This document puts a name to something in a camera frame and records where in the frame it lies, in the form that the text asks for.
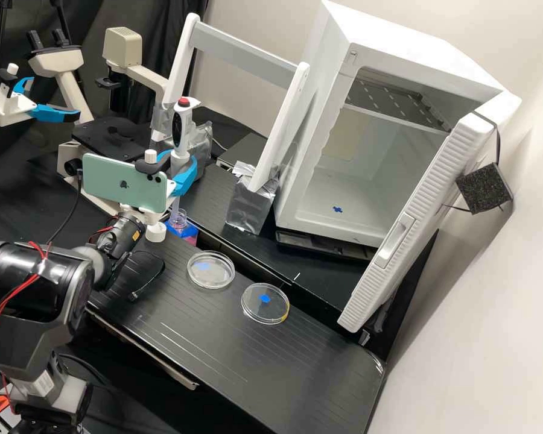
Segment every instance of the incubator door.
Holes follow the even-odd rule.
[[[502,130],[520,103],[515,95],[502,92],[477,111]],[[338,319],[341,326],[356,332],[391,296],[446,215],[444,205],[457,198],[454,180],[475,166],[479,150],[494,136],[493,126],[472,113],[456,123],[356,285]]]

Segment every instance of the petri dish lid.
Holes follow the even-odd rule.
[[[219,289],[231,283],[235,267],[224,254],[206,250],[191,256],[187,262],[187,273],[202,288]]]
[[[278,288],[268,283],[254,283],[241,296],[247,316],[261,324],[279,324],[288,317],[290,302]]]

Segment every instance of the black backdrop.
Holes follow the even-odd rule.
[[[143,64],[168,77],[177,50],[177,42],[190,12],[203,17],[208,0],[65,0],[66,20],[72,42],[82,45],[84,65],[80,74],[86,99],[95,117],[108,114],[109,94],[94,80],[107,75],[102,58],[104,31],[107,27],[129,27],[143,37]],[[56,10],[49,0],[13,0],[7,12],[0,68],[9,62],[19,66],[19,77],[33,76],[26,55],[30,45],[28,30],[38,31],[45,46],[54,45],[51,31],[60,28]],[[56,81],[37,77],[31,92],[36,102],[64,105]],[[136,84],[132,89],[127,116],[136,123],[148,122],[153,107],[153,92]],[[54,150],[69,140],[72,124],[22,122],[0,128],[0,153],[17,140],[27,140],[42,151]]]

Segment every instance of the label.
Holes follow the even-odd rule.
[[[54,382],[46,370],[33,382],[12,379],[12,383],[24,396],[33,395],[44,398],[54,389]]]

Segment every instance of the incubator door handle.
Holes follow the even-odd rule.
[[[402,213],[400,218],[396,221],[394,226],[388,232],[386,239],[376,252],[376,255],[372,259],[372,262],[378,265],[380,268],[386,268],[390,259],[396,252],[396,249],[400,246],[404,237],[410,230],[414,223],[414,217],[406,213]]]

